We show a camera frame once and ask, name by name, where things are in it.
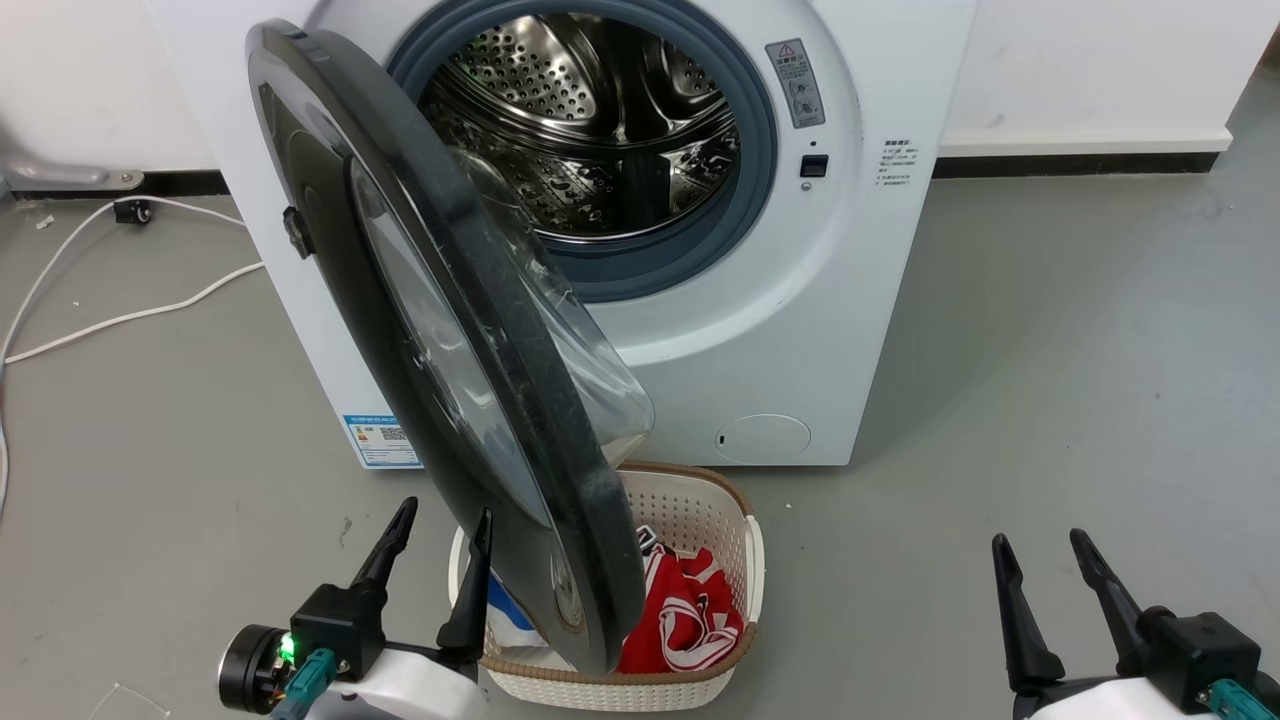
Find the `white cable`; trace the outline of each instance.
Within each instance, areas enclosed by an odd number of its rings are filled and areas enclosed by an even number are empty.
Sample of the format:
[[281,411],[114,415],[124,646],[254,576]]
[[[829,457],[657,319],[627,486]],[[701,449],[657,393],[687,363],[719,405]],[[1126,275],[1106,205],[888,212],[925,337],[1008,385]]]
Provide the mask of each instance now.
[[67,336],[64,338],[60,338],[60,340],[55,340],[54,342],[42,345],[42,346],[40,346],[40,347],[37,347],[35,350],[29,350],[27,352],[23,352],[22,355],[18,355],[18,356],[14,356],[13,359],[9,359],[9,348],[13,346],[13,341],[18,336],[18,328],[22,327],[22,322],[23,322],[23,319],[26,319],[28,306],[31,305],[31,300],[36,296],[36,292],[40,291],[40,286],[45,282],[45,278],[49,275],[49,272],[54,269],[54,265],[58,263],[58,259],[63,256],[63,251],[67,250],[67,247],[72,243],[72,241],[76,240],[76,236],[78,236],[81,233],[81,231],[83,231],[91,222],[93,222],[95,218],[97,218],[102,213],[106,213],[108,210],[110,210],[111,208],[114,208],[116,202],[125,202],[125,201],[129,201],[129,200],[150,200],[151,202],[159,202],[161,205],[172,205],[174,208],[183,208],[183,209],[192,210],[192,211],[196,211],[196,213],[204,213],[205,215],[212,215],[215,218],[220,218],[223,220],[227,220],[228,223],[234,223],[237,225],[244,227],[244,223],[242,220],[232,218],[230,215],[224,215],[224,214],[221,214],[221,213],[219,213],[216,210],[210,210],[207,208],[198,208],[196,205],[188,205],[186,202],[178,202],[177,200],[169,200],[166,197],[152,197],[150,195],[131,195],[128,197],[120,197],[118,200],[113,200],[111,202],[108,202],[106,205],[102,205],[101,208],[99,208],[97,210],[95,210],[93,213],[91,213],[90,217],[84,218],[84,222],[82,222],[81,224],[76,225],[76,229],[73,229],[72,233],[69,236],[67,236],[67,240],[64,240],[63,243],[60,246],[58,246],[58,251],[54,252],[54,256],[49,260],[49,264],[45,265],[45,269],[40,272],[40,275],[36,277],[35,284],[32,284],[31,290],[27,291],[27,297],[24,297],[22,300],[22,305],[18,306],[18,313],[13,316],[13,323],[9,325],[9,332],[5,334],[4,342],[0,342],[0,518],[4,516],[4,501],[5,501],[5,497],[9,495],[9,441],[8,441],[8,438],[5,438],[5,434],[4,434],[4,384],[3,383],[4,383],[4,369],[5,369],[5,366],[10,361],[17,363],[18,360],[32,357],[32,356],[38,355],[41,352],[52,350],[54,347],[60,347],[63,345],[67,345],[68,342],[73,342],[76,340],[79,340],[82,337],[84,337],[84,336],[87,336],[90,333],[97,332],[97,331],[100,331],[102,328],[109,328],[111,325],[116,325],[119,323],[124,323],[124,322],[128,322],[128,320],[132,320],[132,319],[136,319],[136,318],[143,318],[143,316],[147,316],[147,315],[156,315],[159,313],[168,313],[168,311],[172,311],[172,310],[179,310],[182,307],[187,307],[189,305],[193,305],[193,304],[198,302],[200,300],[202,300],[204,297],[206,297],[209,293],[211,293],[215,290],[218,290],[219,287],[229,283],[230,281],[233,281],[233,279],[236,279],[236,278],[238,278],[238,277],[241,277],[241,275],[243,275],[246,273],[251,273],[251,272],[253,272],[253,270],[256,270],[256,269],[259,269],[259,268],[262,266],[261,263],[257,263],[257,264],[250,265],[247,268],[241,268],[239,270],[236,270],[234,273],[227,275],[225,278],[223,278],[223,279],[218,281],[216,283],[211,284],[210,287],[205,288],[204,292],[196,295],[195,297],[192,297],[191,300],[187,300],[186,302],[178,302],[177,305],[168,305],[165,307],[156,307],[154,310],[143,310],[142,313],[133,313],[131,315],[124,315],[122,318],[115,318],[114,320],[106,320],[105,323],[99,323],[99,324],[96,324],[93,327],[84,328],[83,331],[79,331],[78,333],[69,334],[69,336]]

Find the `warning label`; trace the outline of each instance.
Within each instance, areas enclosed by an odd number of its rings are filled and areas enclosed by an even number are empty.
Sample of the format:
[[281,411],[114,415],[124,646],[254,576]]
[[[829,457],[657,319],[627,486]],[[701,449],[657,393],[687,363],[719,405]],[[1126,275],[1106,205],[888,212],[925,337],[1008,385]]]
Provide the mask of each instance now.
[[813,76],[813,65],[809,64],[804,42],[799,38],[771,42],[764,46],[764,51],[773,63],[773,70],[778,73],[778,82],[782,83],[782,92],[791,109],[791,124],[808,128],[827,122],[818,81]]
[[879,167],[876,168],[876,184],[910,184],[919,158],[920,149],[911,145],[910,140],[886,140],[881,149]]
[[421,468],[413,446],[393,415],[343,415],[366,468]]

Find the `teal connector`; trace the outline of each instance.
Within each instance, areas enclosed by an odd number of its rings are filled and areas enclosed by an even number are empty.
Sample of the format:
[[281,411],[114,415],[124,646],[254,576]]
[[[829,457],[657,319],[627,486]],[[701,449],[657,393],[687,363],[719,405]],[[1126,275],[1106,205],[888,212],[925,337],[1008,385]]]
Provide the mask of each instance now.
[[324,648],[312,652],[284,685],[284,700],[271,708],[271,720],[302,720],[337,678],[338,656]]
[[1274,712],[1235,680],[1219,680],[1208,687],[1208,708],[1222,720],[1276,720]]

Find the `black baseboard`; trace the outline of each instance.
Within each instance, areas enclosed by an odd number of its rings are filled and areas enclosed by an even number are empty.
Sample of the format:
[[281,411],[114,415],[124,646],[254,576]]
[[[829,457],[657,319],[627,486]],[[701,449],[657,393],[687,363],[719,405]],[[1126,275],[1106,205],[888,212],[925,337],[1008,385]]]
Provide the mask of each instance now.
[[111,200],[128,195],[155,195],[157,197],[196,197],[200,195],[230,195],[227,182],[218,170],[182,170],[170,173],[143,173],[142,184],[133,190],[41,190],[14,192],[18,200]]
[[933,178],[1207,173],[1213,168],[1217,156],[1217,152],[1133,152],[1125,155],[938,158],[937,164],[933,165]]
[[[1115,176],[1149,173],[1207,173],[1217,152],[1143,152],[1132,155],[1011,155],[992,158],[938,158],[934,179],[947,178],[1027,178],[1051,176]],[[195,197],[230,195],[218,170],[146,173],[133,190],[63,190],[13,193],[19,200],[76,200],[156,195]]]

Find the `stainless steel drum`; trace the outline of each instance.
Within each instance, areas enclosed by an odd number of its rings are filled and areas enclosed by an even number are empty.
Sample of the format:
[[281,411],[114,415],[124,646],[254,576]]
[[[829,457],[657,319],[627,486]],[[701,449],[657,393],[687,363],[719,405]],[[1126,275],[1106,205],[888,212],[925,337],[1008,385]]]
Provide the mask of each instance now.
[[421,108],[503,173],[544,238],[632,238],[694,211],[737,160],[733,114],[690,56],[581,14],[494,26],[436,72]]

